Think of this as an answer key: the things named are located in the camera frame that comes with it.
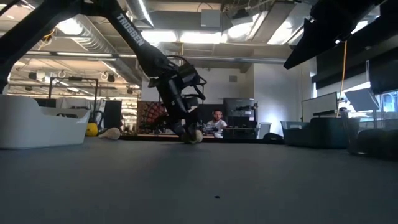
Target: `ceiling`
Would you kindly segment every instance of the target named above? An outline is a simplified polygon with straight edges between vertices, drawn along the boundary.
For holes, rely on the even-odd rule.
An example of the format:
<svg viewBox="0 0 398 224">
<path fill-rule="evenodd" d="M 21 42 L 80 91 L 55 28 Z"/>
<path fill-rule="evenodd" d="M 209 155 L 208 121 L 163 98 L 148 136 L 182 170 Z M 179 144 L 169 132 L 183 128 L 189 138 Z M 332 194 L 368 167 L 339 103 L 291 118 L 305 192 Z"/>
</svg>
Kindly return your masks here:
<svg viewBox="0 0 398 224">
<path fill-rule="evenodd" d="M 38 3 L 35 0 L 26 0 L 33 6 Z M 118 0 L 121 7 L 127 12 L 125 0 Z M 160 49 L 165 54 L 182 54 L 194 56 L 207 57 L 234 57 L 234 58 L 279 58 L 286 59 L 291 53 L 291 49 L 287 44 L 269 45 L 268 41 L 277 32 L 278 28 L 285 22 L 291 12 L 301 6 L 301 14 L 295 15 L 297 21 L 295 26 L 300 27 L 303 18 L 308 15 L 310 6 L 303 4 L 295 4 L 293 1 L 248 1 L 248 0 L 146 0 L 146 7 L 149 16 L 152 19 L 155 28 L 150 28 L 141 23 L 138 19 L 133 22 L 139 29 L 172 31 L 177 35 L 177 38 L 186 31 L 197 33 L 215 33 L 224 31 L 228 33 L 228 28 L 232 27 L 231 17 L 238 9 L 245 7 L 253 7 L 248 10 L 250 14 L 259 14 L 249 29 L 252 32 L 252 37 L 247 35 L 239 38 L 232 38 L 228 36 L 227 43 L 223 44 L 194 44 L 194 43 L 180 43 L 180 42 L 164 42 L 160 45 Z M 222 11 L 221 13 L 221 27 L 201 27 L 201 10 L 215 9 Z M 4 35 L 7 31 L 12 29 L 19 21 L 25 18 L 32 9 L 25 6 L 15 6 L 8 10 L 0 17 L 0 35 Z M 115 28 L 109 21 L 103 17 L 86 17 L 78 16 L 75 18 L 85 27 L 89 27 L 90 32 L 96 35 L 97 39 L 101 39 L 101 43 L 106 45 L 107 51 L 104 50 L 87 50 L 81 42 L 76 41 L 76 36 L 66 35 L 61 29 L 55 29 L 50 41 L 39 42 L 32 50 L 41 50 L 49 52 L 96 52 L 96 53 L 112 53 L 112 54 L 134 54 L 128 44 L 116 32 Z M 294 35 L 293 32 L 285 34 L 285 40 L 289 40 Z M 190 63 L 196 67 L 203 68 L 237 68 L 241 72 L 246 72 L 248 63 L 231 63 L 221 62 L 219 60 L 190 60 Z M 134 90 L 133 94 L 127 94 L 127 86 L 130 87 L 141 85 L 142 79 L 147 79 L 143 72 L 138 67 L 136 59 L 124 58 L 118 62 L 102 62 L 95 58 L 73 58 L 62 57 L 53 58 L 46 57 L 29 57 L 26 55 L 20 59 L 14 66 L 11 73 L 11 92 L 26 93 L 26 94 L 45 94 L 48 93 L 48 88 L 43 87 L 48 83 L 42 80 L 29 80 L 28 74 L 30 72 L 45 71 L 46 74 L 58 76 L 63 71 L 67 77 L 79 76 L 86 78 L 99 78 L 101 96 L 138 96 L 139 90 Z M 115 74 L 116 80 L 114 83 L 108 83 L 102 78 L 106 77 L 104 74 Z M 33 90 L 25 90 L 26 85 L 34 86 Z M 89 83 L 71 84 L 71 86 L 89 87 Z M 93 89 L 84 88 L 84 92 L 79 92 L 77 95 L 90 95 L 94 93 Z M 61 86 L 56 90 L 57 94 L 68 95 L 65 86 Z"/>
</svg>

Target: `white bin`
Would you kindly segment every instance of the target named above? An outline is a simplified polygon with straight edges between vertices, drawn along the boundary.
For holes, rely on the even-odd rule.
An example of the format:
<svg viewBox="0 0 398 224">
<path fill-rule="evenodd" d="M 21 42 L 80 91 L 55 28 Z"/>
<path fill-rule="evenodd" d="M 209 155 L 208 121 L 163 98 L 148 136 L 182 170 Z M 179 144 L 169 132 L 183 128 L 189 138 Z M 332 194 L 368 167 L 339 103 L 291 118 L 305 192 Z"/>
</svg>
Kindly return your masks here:
<svg viewBox="0 0 398 224">
<path fill-rule="evenodd" d="M 59 113 L 78 118 L 57 116 Z M 32 98 L 0 95 L 0 149 L 81 144 L 89 117 L 89 110 L 39 107 Z"/>
</svg>

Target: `black robotic arm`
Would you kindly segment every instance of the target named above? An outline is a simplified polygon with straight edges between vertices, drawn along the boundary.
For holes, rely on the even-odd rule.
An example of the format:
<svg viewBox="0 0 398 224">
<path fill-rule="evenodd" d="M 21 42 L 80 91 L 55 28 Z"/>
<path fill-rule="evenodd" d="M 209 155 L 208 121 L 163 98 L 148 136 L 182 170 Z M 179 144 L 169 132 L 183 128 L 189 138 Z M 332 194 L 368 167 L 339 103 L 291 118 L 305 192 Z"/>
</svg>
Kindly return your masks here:
<svg viewBox="0 0 398 224">
<path fill-rule="evenodd" d="M 169 128 L 179 136 L 188 133 L 194 138 L 199 120 L 196 111 L 190 112 L 190 109 L 197 106 L 197 98 L 205 99 L 197 85 L 204 85 L 206 81 L 185 59 L 181 58 L 185 63 L 178 66 L 145 41 L 115 0 L 45 0 L 0 38 L 0 92 L 7 84 L 12 66 L 59 22 L 77 14 L 103 16 L 110 21 L 137 55 L 145 74 L 151 77 L 150 87 L 157 88 L 169 114 L 166 121 Z M 183 97 L 182 90 L 187 86 L 193 86 L 198 94 Z M 182 119 L 186 121 L 185 125 L 181 124 Z"/>
</svg>

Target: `person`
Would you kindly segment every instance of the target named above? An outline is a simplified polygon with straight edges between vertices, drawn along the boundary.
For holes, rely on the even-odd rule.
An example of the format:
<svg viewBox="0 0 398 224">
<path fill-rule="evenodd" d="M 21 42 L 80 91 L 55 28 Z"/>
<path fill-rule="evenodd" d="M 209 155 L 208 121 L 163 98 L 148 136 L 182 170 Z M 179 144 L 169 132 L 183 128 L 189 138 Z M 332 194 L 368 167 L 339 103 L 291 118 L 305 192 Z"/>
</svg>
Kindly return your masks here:
<svg viewBox="0 0 398 224">
<path fill-rule="evenodd" d="M 213 119 L 206 124 L 207 126 L 213 127 L 215 138 L 223 138 L 223 128 L 227 127 L 227 124 L 222 120 L 222 117 L 223 112 L 221 112 L 221 110 L 214 110 Z"/>
</svg>

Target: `computer monitor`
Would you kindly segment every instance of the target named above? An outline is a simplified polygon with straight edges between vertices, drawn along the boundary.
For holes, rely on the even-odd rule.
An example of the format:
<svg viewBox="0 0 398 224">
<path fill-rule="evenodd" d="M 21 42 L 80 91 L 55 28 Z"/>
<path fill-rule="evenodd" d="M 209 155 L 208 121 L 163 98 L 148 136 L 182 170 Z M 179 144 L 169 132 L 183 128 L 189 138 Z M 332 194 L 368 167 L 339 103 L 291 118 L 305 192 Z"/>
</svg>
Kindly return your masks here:
<svg viewBox="0 0 398 224">
<path fill-rule="evenodd" d="M 225 116 L 254 117 L 254 99 L 252 98 L 224 98 Z"/>
</svg>

